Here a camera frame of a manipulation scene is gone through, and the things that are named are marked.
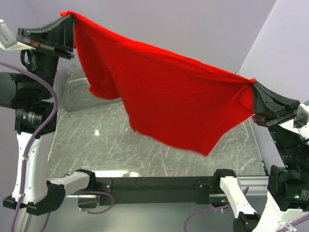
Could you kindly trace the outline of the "red t shirt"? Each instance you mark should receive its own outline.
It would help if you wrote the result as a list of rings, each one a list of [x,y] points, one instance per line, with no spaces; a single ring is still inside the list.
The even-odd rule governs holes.
[[[75,48],[98,98],[122,99],[134,131],[204,156],[253,115],[253,79],[112,32],[74,11]]]

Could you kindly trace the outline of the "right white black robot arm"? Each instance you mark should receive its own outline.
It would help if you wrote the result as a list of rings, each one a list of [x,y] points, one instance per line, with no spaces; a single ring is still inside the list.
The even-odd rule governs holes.
[[[226,195],[234,231],[294,232],[309,218],[309,107],[259,82],[252,91],[253,121],[268,129],[284,166],[271,166],[262,214],[248,203],[232,170],[217,170],[212,188]]]

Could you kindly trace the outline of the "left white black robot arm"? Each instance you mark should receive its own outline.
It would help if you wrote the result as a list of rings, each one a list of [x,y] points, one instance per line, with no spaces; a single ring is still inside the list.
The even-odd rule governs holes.
[[[18,167],[12,194],[3,206],[30,215],[56,211],[66,196],[96,190],[92,171],[79,169],[63,178],[47,179],[48,157],[56,131],[58,98],[54,80],[60,58],[74,57],[73,15],[34,29],[18,29],[13,35],[0,24],[0,47],[20,51],[22,67],[1,62],[10,72],[0,74],[0,104],[15,111]]]

